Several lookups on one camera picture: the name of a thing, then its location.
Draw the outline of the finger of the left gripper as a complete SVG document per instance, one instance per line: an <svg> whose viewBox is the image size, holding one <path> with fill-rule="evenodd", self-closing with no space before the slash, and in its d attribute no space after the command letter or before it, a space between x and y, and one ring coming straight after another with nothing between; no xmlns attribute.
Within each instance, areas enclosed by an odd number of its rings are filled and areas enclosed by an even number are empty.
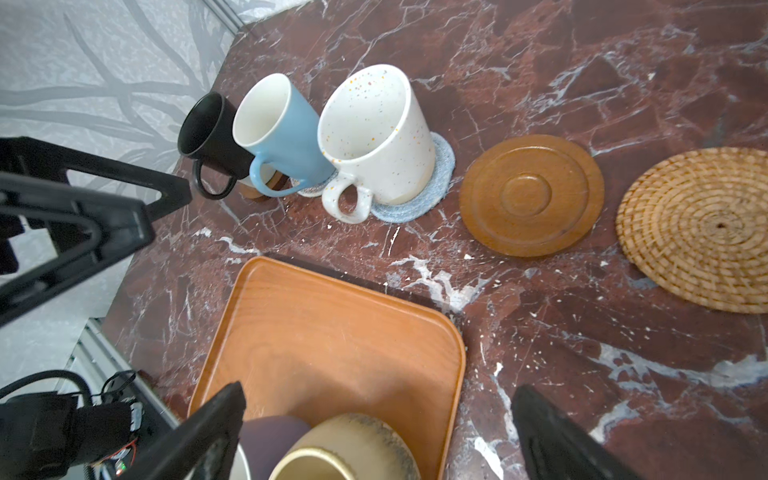
<svg viewBox="0 0 768 480"><path fill-rule="evenodd" d="M83 236L56 258L1 286L3 326L155 239L140 200L17 174L1 175L1 213L72 226Z"/></svg>
<svg viewBox="0 0 768 480"><path fill-rule="evenodd" d="M77 171L155 190L160 198L146 206L152 221L183 208L192 199L184 178L30 137L1 139L1 170L63 184L69 183L69 171Z"/></svg>

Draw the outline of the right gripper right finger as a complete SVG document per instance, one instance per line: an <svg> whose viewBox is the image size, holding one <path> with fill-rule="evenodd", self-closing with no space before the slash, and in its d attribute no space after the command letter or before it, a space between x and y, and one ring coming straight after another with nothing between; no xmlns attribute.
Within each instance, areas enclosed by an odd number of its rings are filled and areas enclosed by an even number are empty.
<svg viewBox="0 0 768 480"><path fill-rule="evenodd" d="M511 411L529 478L640 479L533 386L516 389Z"/></svg>

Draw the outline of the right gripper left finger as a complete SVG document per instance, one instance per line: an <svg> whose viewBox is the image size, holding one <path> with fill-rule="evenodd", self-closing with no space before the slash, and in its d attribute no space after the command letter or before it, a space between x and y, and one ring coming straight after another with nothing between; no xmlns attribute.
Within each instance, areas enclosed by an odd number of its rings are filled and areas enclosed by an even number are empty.
<svg viewBox="0 0 768 480"><path fill-rule="evenodd" d="M230 478L246 409L239 382L223 387L178 428L137 457L123 479Z"/></svg>

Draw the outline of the white and purple mug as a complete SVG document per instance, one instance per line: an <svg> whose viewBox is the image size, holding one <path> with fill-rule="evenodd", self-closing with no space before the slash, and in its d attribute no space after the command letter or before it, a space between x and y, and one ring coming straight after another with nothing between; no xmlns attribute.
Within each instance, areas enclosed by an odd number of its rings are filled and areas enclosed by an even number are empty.
<svg viewBox="0 0 768 480"><path fill-rule="evenodd" d="M268 479L310 425L293 416L271 416L245 421L239 434L230 479Z"/></svg>

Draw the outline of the black mug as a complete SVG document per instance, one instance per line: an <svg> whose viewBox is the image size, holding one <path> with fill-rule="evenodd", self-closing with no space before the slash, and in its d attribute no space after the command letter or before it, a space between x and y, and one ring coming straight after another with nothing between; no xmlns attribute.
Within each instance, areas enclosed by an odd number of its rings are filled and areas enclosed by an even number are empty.
<svg viewBox="0 0 768 480"><path fill-rule="evenodd" d="M237 108L224 95L210 91L190 110L179 131L178 151L183 157L193 160L194 185L208 200L226 198L236 183L249 175L254 156L233 138L236 112ZM206 189L202 181L203 167L229 177L221 192L213 193Z"/></svg>

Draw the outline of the beige mug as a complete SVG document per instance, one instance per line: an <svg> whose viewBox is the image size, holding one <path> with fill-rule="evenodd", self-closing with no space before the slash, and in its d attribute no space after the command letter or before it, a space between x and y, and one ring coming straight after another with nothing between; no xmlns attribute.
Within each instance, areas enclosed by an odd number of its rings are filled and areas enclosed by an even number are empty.
<svg viewBox="0 0 768 480"><path fill-rule="evenodd" d="M272 479L419 479L413 454L385 422L348 413L304 434L279 460Z"/></svg>

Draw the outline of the white and blue mug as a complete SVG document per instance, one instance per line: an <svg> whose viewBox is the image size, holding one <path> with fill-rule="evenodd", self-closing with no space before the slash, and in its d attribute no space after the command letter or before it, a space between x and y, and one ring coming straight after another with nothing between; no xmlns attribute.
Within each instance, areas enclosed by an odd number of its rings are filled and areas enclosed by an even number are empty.
<svg viewBox="0 0 768 480"><path fill-rule="evenodd" d="M318 185L336 173L318 142L319 115L282 73L258 81L245 95L234 119L232 134L254 156L249 178L261 194L284 197ZM261 178L269 166L297 185L274 190Z"/></svg>

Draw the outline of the white speckled mug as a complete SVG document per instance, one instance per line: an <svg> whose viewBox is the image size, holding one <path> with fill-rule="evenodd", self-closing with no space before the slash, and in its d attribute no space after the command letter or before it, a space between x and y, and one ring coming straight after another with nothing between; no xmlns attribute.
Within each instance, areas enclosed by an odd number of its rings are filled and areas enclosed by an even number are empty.
<svg viewBox="0 0 768 480"><path fill-rule="evenodd" d="M347 224L374 204L414 199L432 177L436 152L406 74L378 64L337 87L320 115L317 139L337 175L324 188L325 210Z"/></svg>

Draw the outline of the blue grey woven coaster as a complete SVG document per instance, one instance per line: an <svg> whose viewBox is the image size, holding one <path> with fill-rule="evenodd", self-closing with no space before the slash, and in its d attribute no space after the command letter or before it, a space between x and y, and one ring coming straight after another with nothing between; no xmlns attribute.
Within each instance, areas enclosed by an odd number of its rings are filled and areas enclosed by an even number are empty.
<svg viewBox="0 0 768 480"><path fill-rule="evenodd" d="M374 202L371 213L377 219L388 223L406 223L425 215L446 195L456 166L454 151L448 141L437 132L432 132L436 159L435 167L425 188L413 199L399 205L385 205Z"/></svg>

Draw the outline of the cream woven zigzag coaster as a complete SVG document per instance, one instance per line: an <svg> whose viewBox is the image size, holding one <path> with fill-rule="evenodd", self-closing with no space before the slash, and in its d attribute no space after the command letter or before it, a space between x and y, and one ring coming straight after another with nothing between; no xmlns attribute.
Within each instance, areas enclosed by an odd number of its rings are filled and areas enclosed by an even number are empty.
<svg viewBox="0 0 768 480"><path fill-rule="evenodd" d="M330 181L333 179L333 177L329 177L324 182L314 185L311 187L303 188L301 190L297 191L297 194L300 196L303 196L305 198L316 198L320 197L325 189L325 187L330 183Z"/></svg>

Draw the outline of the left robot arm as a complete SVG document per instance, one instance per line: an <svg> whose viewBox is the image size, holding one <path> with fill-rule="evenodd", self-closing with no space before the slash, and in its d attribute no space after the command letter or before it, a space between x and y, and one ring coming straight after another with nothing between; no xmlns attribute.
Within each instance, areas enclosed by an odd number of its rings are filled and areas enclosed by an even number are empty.
<svg viewBox="0 0 768 480"><path fill-rule="evenodd" d="M178 176L30 137L1 141L1 321L9 324L155 238L153 222L191 201ZM58 479L134 450L144 405L133 371L93 393L70 370L1 390L1 475Z"/></svg>

